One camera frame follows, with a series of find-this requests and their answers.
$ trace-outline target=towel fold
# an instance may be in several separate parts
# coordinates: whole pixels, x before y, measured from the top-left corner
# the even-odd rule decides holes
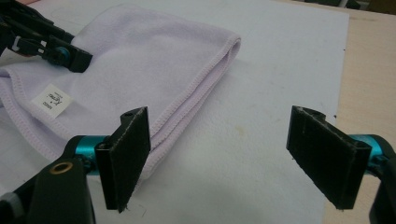
[[[147,106],[148,178],[215,87],[240,46],[233,32],[131,5],[108,9],[73,45],[93,55],[83,74],[43,60],[0,68],[0,119],[12,120],[50,160],[75,135],[109,135],[120,115]],[[48,85],[73,98],[58,117],[33,100]]]

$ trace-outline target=wooden surface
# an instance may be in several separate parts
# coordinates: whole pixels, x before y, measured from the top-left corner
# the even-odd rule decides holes
[[[321,7],[349,14],[337,127],[345,133],[375,133],[396,147],[396,16]],[[323,224],[370,223],[368,215],[379,180],[365,176],[353,210],[326,203]]]

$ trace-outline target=white tag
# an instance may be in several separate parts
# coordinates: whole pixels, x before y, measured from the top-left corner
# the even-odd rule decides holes
[[[49,84],[32,102],[55,119],[72,101],[73,98],[69,95]]]

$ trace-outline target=fabric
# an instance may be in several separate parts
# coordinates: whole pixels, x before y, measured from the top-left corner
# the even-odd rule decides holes
[[[227,70],[240,36],[132,5],[108,9],[73,45],[93,55],[83,74],[37,59],[0,68],[0,120],[50,160],[75,135],[110,135],[120,115],[148,107],[148,178]],[[32,100],[49,84],[73,98],[57,118]]]

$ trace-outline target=towel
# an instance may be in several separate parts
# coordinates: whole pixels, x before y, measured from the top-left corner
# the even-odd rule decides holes
[[[71,137],[110,135],[122,113],[147,106],[151,151],[140,177],[144,180],[224,75],[240,36],[120,5],[96,17],[72,44],[93,55],[83,74],[40,59],[0,68],[0,120],[15,124],[33,148],[53,161]],[[69,105],[48,113],[44,96]]]

